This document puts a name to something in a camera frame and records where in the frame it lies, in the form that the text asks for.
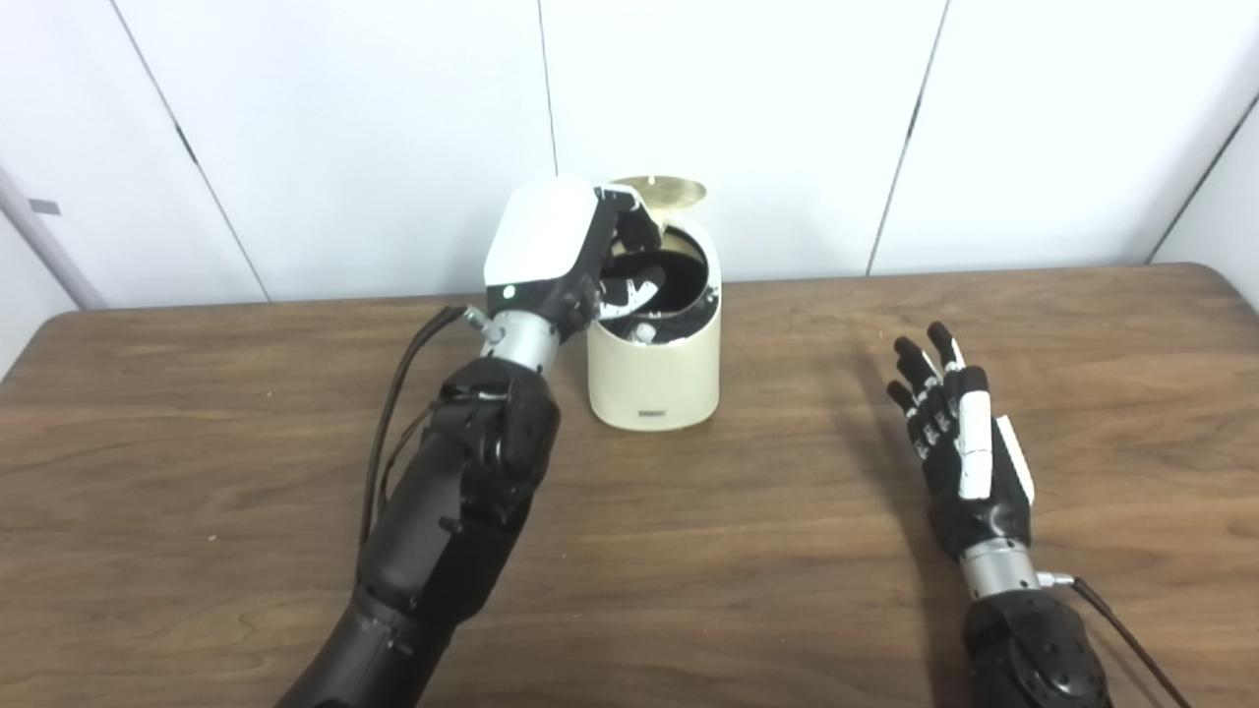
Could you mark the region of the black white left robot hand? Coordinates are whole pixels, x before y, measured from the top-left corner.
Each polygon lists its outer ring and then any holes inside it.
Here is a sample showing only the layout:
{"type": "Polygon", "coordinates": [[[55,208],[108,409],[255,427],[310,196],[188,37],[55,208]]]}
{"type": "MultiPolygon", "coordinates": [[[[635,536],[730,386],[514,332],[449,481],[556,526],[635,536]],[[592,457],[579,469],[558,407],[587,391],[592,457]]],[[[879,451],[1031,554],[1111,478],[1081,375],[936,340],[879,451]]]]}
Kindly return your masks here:
{"type": "Polygon", "coordinates": [[[530,181],[509,197],[483,265],[487,312],[541,317],[559,341],[599,320],[630,317],[656,297],[667,273],[652,262],[618,270],[614,247],[652,254],[662,242],[633,186],[575,176],[530,181]]]}

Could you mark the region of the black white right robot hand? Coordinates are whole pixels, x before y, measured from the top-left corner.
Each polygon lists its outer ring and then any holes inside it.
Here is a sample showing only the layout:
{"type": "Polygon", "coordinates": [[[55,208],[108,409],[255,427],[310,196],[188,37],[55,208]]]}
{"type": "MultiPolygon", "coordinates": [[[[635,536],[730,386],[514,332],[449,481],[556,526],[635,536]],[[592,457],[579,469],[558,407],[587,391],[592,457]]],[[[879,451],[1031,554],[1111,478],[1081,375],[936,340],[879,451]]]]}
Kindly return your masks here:
{"type": "Polygon", "coordinates": [[[934,354],[905,336],[893,341],[900,377],[886,393],[922,461],[930,533],[954,559],[985,542],[1029,547],[1034,481],[1010,420],[993,411],[988,372],[944,323],[930,323],[927,336],[934,354]]]}

